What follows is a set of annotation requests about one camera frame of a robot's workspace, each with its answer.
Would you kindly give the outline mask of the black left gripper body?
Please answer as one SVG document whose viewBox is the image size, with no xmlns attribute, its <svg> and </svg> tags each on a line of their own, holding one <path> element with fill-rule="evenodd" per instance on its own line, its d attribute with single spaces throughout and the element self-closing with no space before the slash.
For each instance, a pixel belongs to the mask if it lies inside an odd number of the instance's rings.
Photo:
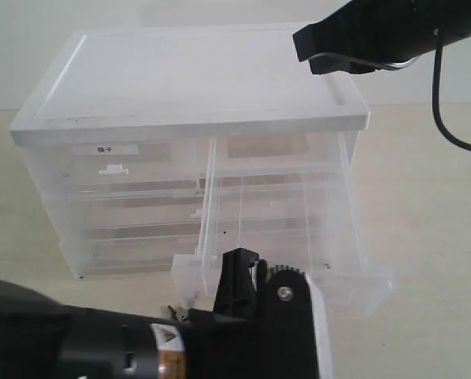
<svg viewBox="0 0 471 379">
<path fill-rule="evenodd" d="M 188 378 L 319 376 L 306 275 L 251 250 L 224 253 L 212 310 L 190 309 L 182 335 Z"/>
</svg>

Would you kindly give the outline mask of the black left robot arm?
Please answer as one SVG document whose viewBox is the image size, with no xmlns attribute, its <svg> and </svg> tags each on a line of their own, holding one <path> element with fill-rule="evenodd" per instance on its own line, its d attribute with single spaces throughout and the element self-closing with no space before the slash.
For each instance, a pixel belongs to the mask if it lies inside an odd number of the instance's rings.
<svg viewBox="0 0 471 379">
<path fill-rule="evenodd" d="M 330 378 L 322 292 L 256 252 L 224 254 L 185 320 L 67 306 L 0 280 L 0 378 Z"/>
</svg>

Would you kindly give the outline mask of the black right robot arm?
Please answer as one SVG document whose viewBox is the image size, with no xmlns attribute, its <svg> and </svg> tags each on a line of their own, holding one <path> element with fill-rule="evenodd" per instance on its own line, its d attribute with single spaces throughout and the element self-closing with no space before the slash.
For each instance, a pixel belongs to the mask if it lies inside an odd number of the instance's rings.
<svg viewBox="0 0 471 379">
<path fill-rule="evenodd" d="M 295 32 L 301 62 L 323 75 L 404 69 L 437 48 L 471 37 L 471 1 L 350 1 Z"/>
</svg>

